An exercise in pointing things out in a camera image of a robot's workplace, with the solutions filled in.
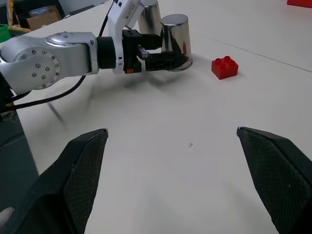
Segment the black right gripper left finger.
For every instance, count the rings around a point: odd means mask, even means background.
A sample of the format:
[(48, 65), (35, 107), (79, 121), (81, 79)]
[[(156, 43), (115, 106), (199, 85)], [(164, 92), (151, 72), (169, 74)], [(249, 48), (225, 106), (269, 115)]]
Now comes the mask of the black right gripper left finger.
[(98, 129), (71, 140), (31, 186), (0, 234), (84, 234), (107, 138), (107, 129)]

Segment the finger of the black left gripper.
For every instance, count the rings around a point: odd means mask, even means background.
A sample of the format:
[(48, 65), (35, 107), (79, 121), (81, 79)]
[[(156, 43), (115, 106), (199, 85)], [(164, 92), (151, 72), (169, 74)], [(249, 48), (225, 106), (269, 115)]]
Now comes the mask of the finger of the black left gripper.
[(141, 34), (141, 46), (146, 50), (156, 50), (162, 47), (162, 37), (157, 34)]
[(146, 71), (175, 70), (188, 61), (188, 57), (178, 52), (149, 54), (145, 60)]

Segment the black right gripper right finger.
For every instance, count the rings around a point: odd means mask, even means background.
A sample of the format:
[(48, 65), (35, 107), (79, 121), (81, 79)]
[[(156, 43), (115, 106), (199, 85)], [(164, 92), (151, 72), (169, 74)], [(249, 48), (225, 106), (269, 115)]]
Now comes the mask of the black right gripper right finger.
[(239, 127), (254, 187), (279, 234), (312, 234), (312, 161), (289, 139)]

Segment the shiny steel cup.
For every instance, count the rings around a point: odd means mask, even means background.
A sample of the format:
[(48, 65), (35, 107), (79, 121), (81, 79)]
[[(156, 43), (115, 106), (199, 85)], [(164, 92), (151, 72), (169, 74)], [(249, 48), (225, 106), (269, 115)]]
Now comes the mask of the shiny steel cup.
[(161, 15), (157, 0), (141, 0), (143, 11), (138, 20), (141, 34), (161, 34)]
[(172, 71), (188, 69), (192, 63), (189, 19), (184, 14), (171, 14), (163, 17), (161, 23), (162, 52), (175, 52), (181, 57)]

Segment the small red building block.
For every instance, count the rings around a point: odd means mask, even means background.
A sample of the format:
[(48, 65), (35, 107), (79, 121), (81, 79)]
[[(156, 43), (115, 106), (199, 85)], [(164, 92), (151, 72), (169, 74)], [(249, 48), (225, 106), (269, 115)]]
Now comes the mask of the small red building block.
[(219, 80), (236, 76), (238, 68), (239, 65), (230, 56), (212, 61), (212, 72)]

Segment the brown cardboard box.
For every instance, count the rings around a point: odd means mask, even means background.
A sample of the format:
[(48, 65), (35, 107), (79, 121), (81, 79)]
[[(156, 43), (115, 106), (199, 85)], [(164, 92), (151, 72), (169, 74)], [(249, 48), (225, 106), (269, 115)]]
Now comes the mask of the brown cardboard box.
[(27, 23), (32, 31), (62, 20), (62, 16), (55, 5), (31, 10), (29, 16)]

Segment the green plastic bin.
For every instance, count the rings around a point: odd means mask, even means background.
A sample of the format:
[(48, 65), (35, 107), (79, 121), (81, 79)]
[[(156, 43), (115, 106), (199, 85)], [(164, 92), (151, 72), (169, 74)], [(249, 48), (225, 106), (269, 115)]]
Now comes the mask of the green plastic bin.
[(31, 32), (29, 28), (22, 28), (20, 25), (0, 24), (0, 43), (3, 43), (11, 38), (24, 35)]

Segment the flat red object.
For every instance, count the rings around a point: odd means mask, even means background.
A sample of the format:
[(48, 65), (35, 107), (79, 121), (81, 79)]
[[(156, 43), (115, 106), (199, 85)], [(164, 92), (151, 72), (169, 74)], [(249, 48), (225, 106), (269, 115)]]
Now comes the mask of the flat red object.
[(288, 5), (312, 8), (312, 0), (287, 0)]

